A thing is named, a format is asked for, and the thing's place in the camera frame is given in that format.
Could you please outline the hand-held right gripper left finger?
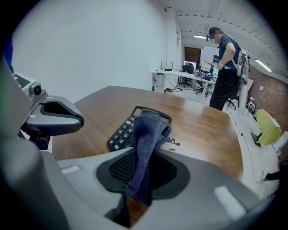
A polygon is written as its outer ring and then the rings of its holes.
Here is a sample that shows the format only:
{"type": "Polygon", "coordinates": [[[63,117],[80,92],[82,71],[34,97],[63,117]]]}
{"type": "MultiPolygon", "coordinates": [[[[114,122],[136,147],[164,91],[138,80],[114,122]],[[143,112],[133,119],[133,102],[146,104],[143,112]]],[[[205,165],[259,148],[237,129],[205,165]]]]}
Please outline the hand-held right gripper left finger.
{"type": "Polygon", "coordinates": [[[127,230],[130,219],[125,193],[105,188],[109,172],[96,173],[109,160],[133,148],[86,158],[56,161],[41,151],[43,195],[40,220],[49,230],[127,230]]]}

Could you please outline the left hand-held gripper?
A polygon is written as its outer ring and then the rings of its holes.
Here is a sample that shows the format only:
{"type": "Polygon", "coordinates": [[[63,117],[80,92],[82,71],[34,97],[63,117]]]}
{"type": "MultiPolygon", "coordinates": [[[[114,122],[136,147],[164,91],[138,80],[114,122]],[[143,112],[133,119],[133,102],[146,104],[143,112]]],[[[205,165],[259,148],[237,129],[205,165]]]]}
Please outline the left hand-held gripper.
{"type": "Polygon", "coordinates": [[[48,96],[40,82],[20,73],[12,74],[16,83],[12,91],[12,121],[24,123],[43,136],[77,132],[84,118],[68,99],[48,96]]]}

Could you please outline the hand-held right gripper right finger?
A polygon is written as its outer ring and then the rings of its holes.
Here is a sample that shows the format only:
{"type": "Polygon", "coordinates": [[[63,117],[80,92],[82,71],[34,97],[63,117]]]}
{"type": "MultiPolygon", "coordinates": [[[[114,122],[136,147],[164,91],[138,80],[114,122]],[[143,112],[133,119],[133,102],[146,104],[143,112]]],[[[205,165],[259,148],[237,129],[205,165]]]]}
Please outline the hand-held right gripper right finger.
{"type": "Polygon", "coordinates": [[[173,153],[163,157],[183,163],[189,180],[174,198],[154,200],[136,230],[246,230],[266,209],[266,200],[216,165],[173,153]]]}

